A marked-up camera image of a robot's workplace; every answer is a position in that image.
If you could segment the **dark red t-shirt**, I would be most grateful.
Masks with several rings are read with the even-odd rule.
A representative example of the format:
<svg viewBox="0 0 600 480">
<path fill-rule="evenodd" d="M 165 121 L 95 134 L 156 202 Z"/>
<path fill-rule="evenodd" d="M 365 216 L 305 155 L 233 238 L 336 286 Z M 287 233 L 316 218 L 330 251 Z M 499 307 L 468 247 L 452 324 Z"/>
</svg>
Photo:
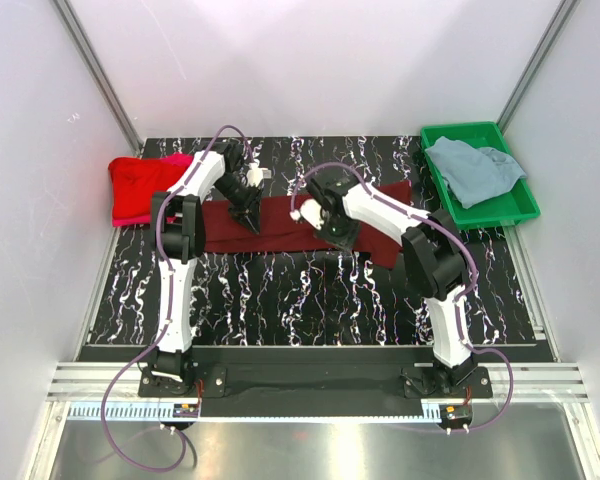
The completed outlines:
<svg viewBox="0 0 600 480">
<path fill-rule="evenodd" d="M 266 197 L 262 200 L 258 234 L 233 220 L 228 207 L 227 201 L 206 201 L 202 204 L 204 231 L 196 233 L 194 241 L 204 243 L 204 252 L 298 253 L 325 251 L 332 247 L 314 235 L 310 224 L 291 219 L 288 196 Z M 377 229 L 363 224 L 354 250 L 368 254 L 375 265 L 391 269 L 401 252 L 401 246 Z"/>
</svg>

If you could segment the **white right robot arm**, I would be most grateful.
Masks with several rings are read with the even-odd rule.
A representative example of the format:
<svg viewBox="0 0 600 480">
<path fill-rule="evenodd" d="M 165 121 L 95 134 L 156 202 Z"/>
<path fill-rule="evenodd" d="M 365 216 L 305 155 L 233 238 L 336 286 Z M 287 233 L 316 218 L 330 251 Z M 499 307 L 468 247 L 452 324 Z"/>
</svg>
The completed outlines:
<svg viewBox="0 0 600 480">
<path fill-rule="evenodd" d="M 450 214 L 401 203 L 357 173 L 310 178 L 306 189 L 310 198 L 290 215 L 308 222 L 318 238 L 351 250 L 365 224 L 402 247 L 407 286 L 424 299 L 434 340 L 433 365 L 405 381 L 421 396 L 460 394 L 477 367 L 465 311 L 477 267 Z"/>
</svg>

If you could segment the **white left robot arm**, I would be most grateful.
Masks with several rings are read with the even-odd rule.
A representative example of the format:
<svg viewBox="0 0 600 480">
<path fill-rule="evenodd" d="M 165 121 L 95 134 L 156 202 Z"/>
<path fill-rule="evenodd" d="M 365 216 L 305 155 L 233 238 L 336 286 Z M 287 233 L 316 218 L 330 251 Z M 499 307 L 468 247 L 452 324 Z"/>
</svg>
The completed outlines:
<svg viewBox="0 0 600 480">
<path fill-rule="evenodd" d="M 218 190 L 229 202 L 229 217 L 253 234 L 260 232 L 261 184 L 270 172 L 251 163 L 243 182 L 239 171 L 246 164 L 244 152 L 244 145 L 235 139 L 208 142 L 175 183 L 151 198 L 160 305 L 143 387 L 183 396 L 201 385 L 191 354 L 190 302 L 194 270 L 206 244 L 202 202 L 211 189 Z"/>
</svg>

